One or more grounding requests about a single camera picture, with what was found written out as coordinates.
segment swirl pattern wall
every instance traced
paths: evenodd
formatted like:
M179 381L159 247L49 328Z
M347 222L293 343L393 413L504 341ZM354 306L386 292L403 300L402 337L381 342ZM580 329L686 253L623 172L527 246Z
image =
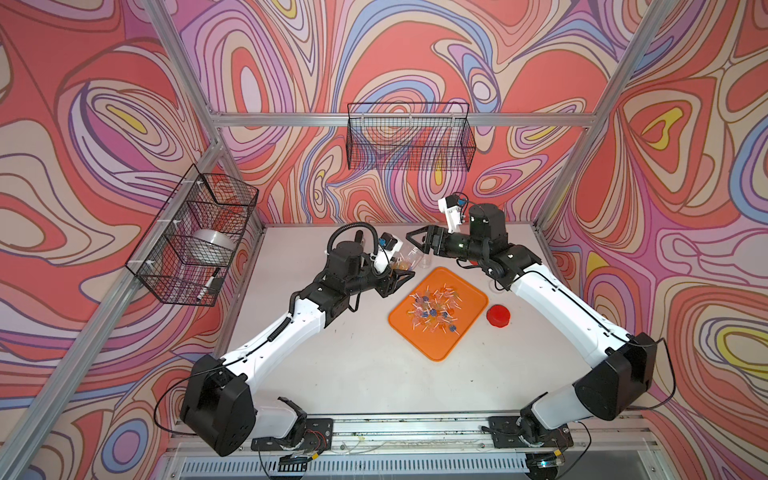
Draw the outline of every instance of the swirl pattern wall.
M647 417L683 478L768 478L766 78L765 2L680 2L547 228L575 292L668 338Z
M174 22L222 112L345 112L465 99L475 112L591 112L645 1L185 2ZM468 174L349 172L345 128L223 132L267 223L431 221L463 189L535 218L578 128L480 127Z
M0 18L4 442L207 140L140 0L2 2ZM155 399L212 350L252 245L215 308L139 292L25 478L149 476Z

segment aluminum frame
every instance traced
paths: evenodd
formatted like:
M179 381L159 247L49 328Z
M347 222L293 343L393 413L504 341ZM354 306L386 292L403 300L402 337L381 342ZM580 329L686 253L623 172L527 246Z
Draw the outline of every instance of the aluminum frame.
M650 47L650 43L654 40L654 36L659 31L661 24L664 23L667 15L669 15L678 1L653 0L651 2L634 36L630 40L627 50L621 57L616 71L608 80L608 85L606 85L598 102L598 107L595 109L596 118L594 123L590 128L581 132L574 146L573 153L565 161L565 165L563 165L560 173L555 178L544 203L541 205L541 209L538 211L538 215L534 219L535 226L538 227L546 224L558 209L560 199L573 183L574 175L587 160L592 145L598 141L603 126L605 126L605 122L611 115L614 106L618 103L621 93L632 79L632 74L648 51L648 47Z
M419 114L421 117L444 114ZM365 114L366 117L385 117L386 114ZM469 113L467 119L473 127L591 127L596 119L593 113L559 114L480 114ZM232 114L219 112L211 115L216 127L346 127L349 116L342 113L303 114Z
M197 162L200 171L210 171L220 154L221 144L212 143ZM196 170L190 171L194 173L186 179L188 182L180 185L177 194L168 201L167 207L158 217L159 221L154 223L144 242L137 248L136 255L143 258L149 253L165 230L165 224L160 220L171 220L184 202L194 184L192 180L197 176ZM3 448L0 449L1 480L16 480L24 475L140 288L139 279L128 269L123 269L117 282L110 288L40 393L5 440Z
M392 458L393 455L461 455L494 454L499 452L551 452L552 447L537 449L496 449L492 436L480 430L488 426L488 417L494 415L519 415L519 411L497 412L442 412L442 413L391 413L351 415L310 415L333 419L332 448L323 453L327 460L342 460L349 455L356 459ZM606 422L590 418L584 420L592 436L590 451L629 450L658 454L662 446L650 431L650 423L639 412L629 412ZM583 451L588 444L588 434L578 423L569 425L574 446L570 452ZM249 437L243 445L229 455L232 461L258 457L250 451ZM266 461L268 454L262 452ZM158 469L157 478L179 478L189 458L213 461L220 457L199 439L173 437L168 453L161 457L164 465Z
M541 220L547 220L557 206L557 199L570 185L572 175L584 163L590 146L597 140L612 107L629 82L634 69L642 59L653 36L666 18L667 13L677 4L677 0L654 0L643 17L634 37L630 41L617 70L611 76L598 108L590 114L470 114L474 126L574 126L585 127L574 153L567 160L555 183L550 189L544 206L535 220L535 226ZM297 126L327 127L346 125L346 114L226 114L213 113L210 104L200 87L200 83L190 66L178 31L165 9L162 0L144 0L147 14L156 30L161 44L166 49L170 62L182 85L192 100L193 108L204 130L209 136L210 145L198 162L202 171L210 171L217 154L223 148L223 168L235 178L242 178L240 169L233 159L230 149L225 145L219 128L235 126ZM177 195L174 199L184 198ZM175 213L177 202L169 202L167 212ZM254 217L259 235L263 235L263 225ZM157 225L147 238L159 236L163 229ZM154 244L145 242L144 247ZM138 291L139 282L127 271L112 287L102 300L94 315L78 335L72 347L60 361L56 370L35 397L25 414L17 422L5 446L0 450L0 480L21 478L32 461L48 433L53 428L61 412L68 404L96 355L103 348L112 329L122 317L133 295ZM405 419L408 414L398 415Z
M144 7L152 27L160 39L160 43L168 54L168 59L175 70L176 76L180 79L184 90L187 91L192 101L195 114L197 114L203 129L208 134L209 140L225 145L221 132L216 128L211 119L210 103L206 99L203 88L200 86L200 82L192 70L192 65L184 50L179 32L174 26L174 21L170 17L168 10L163 5L163 0L144 0ZM225 148L222 167L227 172L227 175L240 180L243 179L243 175L237 167L229 148Z

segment black wire basket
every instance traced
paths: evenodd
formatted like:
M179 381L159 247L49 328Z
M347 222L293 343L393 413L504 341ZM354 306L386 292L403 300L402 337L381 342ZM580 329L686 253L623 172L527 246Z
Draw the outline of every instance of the black wire basket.
M347 167L469 171L476 146L468 113L464 101L347 104Z
M126 267L163 303L214 306L259 190L228 175L192 168L184 178L193 180L182 180L171 197L184 181L194 184L160 239L143 259L134 259L134 249Z

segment mounting plate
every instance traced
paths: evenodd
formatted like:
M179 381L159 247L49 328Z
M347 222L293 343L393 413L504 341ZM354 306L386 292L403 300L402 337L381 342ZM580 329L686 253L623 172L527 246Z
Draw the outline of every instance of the mounting plate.
M493 446L497 449L527 449L530 445L527 445L517 435L512 433L513 427L516 426L519 416L509 417L488 417L488 426L492 430L500 433L491 432L493 437ZM552 436L547 439L542 448L553 447L559 449L569 449L574 446L574 440L571 437L571 431L567 425L563 425L557 430L552 431Z
M320 437L310 430L319 433ZM254 452L291 452L293 450L312 451L318 448L328 450L331 448L331 439L333 437L333 419L313 419L306 420L306 430L304 438L294 449L284 449L272 437L253 439L250 443L250 449Z

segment pink wall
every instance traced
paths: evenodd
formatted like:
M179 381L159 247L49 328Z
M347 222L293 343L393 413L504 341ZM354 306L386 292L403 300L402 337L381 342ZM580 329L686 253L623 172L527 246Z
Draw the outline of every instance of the pink wall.
M215 111L335 112L352 101L450 101L474 112L589 112L645 2L174 2ZM223 132L271 223L430 221L464 190L531 221L579 128L479 127L467 173L350 172L345 128Z
M0 442L207 146L141 1L70 3L0 4ZM214 347L252 244L214 308L141 291L27 480L149 476L155 399Z
M767 78L765 2L681 2L547 229L573 291L667 337L647 417L683 478L768 478Z

